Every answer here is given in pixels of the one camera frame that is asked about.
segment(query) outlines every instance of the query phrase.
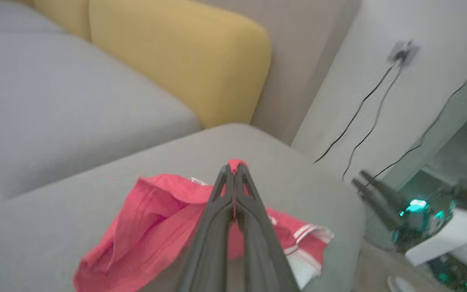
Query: gray upholstery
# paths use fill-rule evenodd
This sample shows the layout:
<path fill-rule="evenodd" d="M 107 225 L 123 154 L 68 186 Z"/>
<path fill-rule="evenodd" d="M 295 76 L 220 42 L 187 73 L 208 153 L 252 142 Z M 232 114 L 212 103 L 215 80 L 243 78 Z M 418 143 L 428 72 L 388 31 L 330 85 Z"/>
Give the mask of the gray upholstery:
<path fill-rule="evenodd" d="M 63 33 L 63 30 L 22 3 L 0 0 L 0 32 Z"/>
<path fill-rule="evenodd" d="M 199 131 L 196 115 L 81 39 L 0 33 L 0 198 Z"/>
<path fill-rule="evenodd" d="M 228 159 L 244 159 L 267 207 L 328 227 L 322 277 L 306 292 L 348 292 L 365 227 L 352 189 L 287 145 L 230 124 L 156 146 L 47 185 L 0 208 L 0 291 L 70 291 L 79 259 L 97 244 L 140 175 L 161 173 L 213 183 Z M 180 262 L 145 291 L 171 291 Z"/>

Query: black wire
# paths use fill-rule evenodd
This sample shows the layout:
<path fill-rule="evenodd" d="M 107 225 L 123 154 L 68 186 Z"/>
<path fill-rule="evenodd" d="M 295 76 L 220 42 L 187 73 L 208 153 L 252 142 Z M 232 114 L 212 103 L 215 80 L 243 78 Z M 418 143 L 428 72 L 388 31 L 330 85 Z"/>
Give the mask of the black wire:
<path fill-rule="evenodd" d="M 383 77 L 381 78 L 381 80 L 378 82 L 378 84 L 374 87 L 374 89 L 369 93 L 367 94 L 367 96 L 365 96 L 365 98 L 363 98 L 363 100 L 360 102 L 360 106 L 358 107 L 358 110 L 356 111 L 356 113 L 354 113 L 354 116 L 352 116 L 352 119 L 351 121 L 349 122 L 349 124 L 347 124 L 347 127 L 345 127 L 345 130 L 343 130 L 343 132 L 339 135 L 338 138 L 336 138 L 336 140 L 334 140 L 333 143 L 331 143 L 331 145 L 329 146 L 329 148 L 324 152 L 324 154 L 317 160 L 315 160 L 315 162 L 313 162 L 313 164 L 317 163 L 320 159 L 324 158 L 324 156 L 327 155 L 327 153 L 331 150 L 332 146 L 334 146 L 334 144 L 336 144 L 336 142 L 338 142 L 341 137 L 343 137 L 343 135 L 345 135 L 345 132 L 347 132 L 347 130 L 349 129 L 349 127 L 351 126 L 352 122 L 354 121 L 354 119 L 356 118 L 356 116 L 358 116 L 358 113 L 360 112 L 361 108 L 363 107 L 363 104 L 365 103 L 365 101 L 367 101 L 367 99 L 374 93 L 374 91 L 376 91 L 380 85 L 383 83 L 383 80 L 385 80 L 385 78 L 387 77 L 387 75 L 391 72 L 391 70 L 395 67 L 395 65 L 398 63 L 398 61 L 396 61 L 395 63 L 392 64 L 392 66 L 390 66 L 387 70 L 387 72 L 385 72 L 385 74 L 383 75 Z"/>
<path fill-rule="evenodd" d="M 414 151 L 415 149 L 418 149 L 420 148 L 421 146 L 423 146 L 424 144 L 424 141 L 425 141 L 425 138 L 426 138 L 426 135 L 428 134 L 428 132 L 433 128 L 433 126 L 439 121 L 439 119 L 441 118 L 441 116 L 443 115 L 443 112 L 444 110 L 446 109 L 446 106 L 450 103 L 450 101 L 452 100 L 452 97 L 458 93 L 463 87 L 465 87 L 465 85 L 467 84 L 467 79 L 466 81 L 456 90 L 454 91 L 454 93 L 452 93 L 452 95 L 450 95 L 450 97 L 446 100 L 446 102 L 444 103 L 443 105 L 443 108 L 441 109 L 441 111 L 439 111 L 439 114 L 437 115 L 437 117 L 435 118 L 435 120 L 433 120 L 433 122 L 430 124 L 430 126 L 426 129 L 426 131 L 424 131 L 423 135 L 421 136 L 421 139 L 419 140 L 419 145 L 413 147 L 412 149 L 408 150 L 407 152 L 405 152 L 396 162 L 392 163 L 391 165 L 387 166 L 386 168 L 384 168 L 381 172 L 379 172 L 378 174 L 376 174 L 374 176 L 374 178 L 380 176 L 380 174 L 382 174 L 383 172 L 385 172 L 385 170 L 388 170 L 389 168 L 391 168 L 392 166 L 396 165 L 397 163 L 399 163 L 399 161 L 401 161 L 401 159 L 403 159 L 406 155 L 408 155 L 408 153 Z"/>
<path fill-rule="evenodd" d="M 383 108 L 383 102 L 385 101 L 385 99 L 387 98 L 387 95 L 389 94 L 389 91 L 390 89 L 394 86 L 394 83 L 397 81 L 397 78 L 401 75 L 401 71 L 403 70 L 403 61 L 400 61 L 400 67 L 399 67 L 399 70 L 397 70 L 397 74 L 396 76 L 394 77 L 394 80 L 392 80 L 392 82 L 390 83 L 389 87 L 387 88 L 387 91 L 385 91 L 385 94 L 383 94 L 383 97 L 379 103 L 379 107 L 378 107 L 378 112 L 376 113 L 376 119 L 374 120 L 374 124 L 372 125 L 372 128 L 371 130 L 367 133 L 367 135 L 365 135 L 365 138 L 363 138 L 359 143 L 358 145 L 356 145 L 356 147 L 354 147 L 352 149 L 352 152 L 351 152 L 351 156 L 349 157 L 349 163 L 347 164 L 347 168 L 345 168 L 345 171 L 343 172 L 343 175 L 341 176 L 341 180 L 343 181 L 345 179 L 345 174 L 347 174 L 347 171 L 349 170 L 349 168 L 351 167 L 351 163 L 352 163 L 352 157 L 354 156 L 354 152 L 356 152 L 356 149 L 358 149 L 358 147 L 371 135 L 371 133 L 374 131 L 374 129 L 376 128 L 376 125 L 378 124 L 378 120 L 379 120 L 379 116 L 381 114 L 381 110 Z"/>

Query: red cloth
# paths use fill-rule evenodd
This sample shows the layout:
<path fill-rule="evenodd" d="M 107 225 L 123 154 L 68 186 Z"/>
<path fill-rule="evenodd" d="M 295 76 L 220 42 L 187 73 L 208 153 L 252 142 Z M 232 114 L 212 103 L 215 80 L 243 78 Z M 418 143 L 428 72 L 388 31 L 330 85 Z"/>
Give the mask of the red cloth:
<path fill-rule="evenodd" d="M 233 171 L 240 163 L 229 161 Z M 148 284 L 191 244 L 212 189 L 174 174 L 139 178 L 100 243 L 80 261 L 73 279 L 76 290 L 129 292 Z M 267 213 L 288 260 L 300 256 L 319 274 L 332 233 L 270 208 Z M 243 237 L 235 224 L 228 257 L 242 253 Z"/>

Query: electrical outlet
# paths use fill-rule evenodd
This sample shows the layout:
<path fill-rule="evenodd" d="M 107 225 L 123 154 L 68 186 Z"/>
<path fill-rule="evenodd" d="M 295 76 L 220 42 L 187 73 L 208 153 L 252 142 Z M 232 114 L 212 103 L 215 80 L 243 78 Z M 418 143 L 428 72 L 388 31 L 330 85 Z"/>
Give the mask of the electrical outlet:
<path fill-rule="evenodd" d="M 411 63 L 419 48 L 413 41 L 398 41 L 392 48 L 387 61 L 394 63 L 398 59 L 403 59 L 403 66 L 406 66 Z"/>

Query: floor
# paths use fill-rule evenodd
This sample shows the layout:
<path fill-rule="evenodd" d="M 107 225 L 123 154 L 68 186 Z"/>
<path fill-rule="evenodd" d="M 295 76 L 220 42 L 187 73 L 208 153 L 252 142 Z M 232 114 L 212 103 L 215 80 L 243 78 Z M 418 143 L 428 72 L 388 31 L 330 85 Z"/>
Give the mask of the floor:
<path fill-rule="evenodd" d="M 407 279 L 416 292 L 448 292 L 420 273 L 414 272 L 407 263 L 395 259 L 394 255 L 365 241 L 356 266 L 353 292 L 389 292 L 387 277 L 396 275 Z"/>

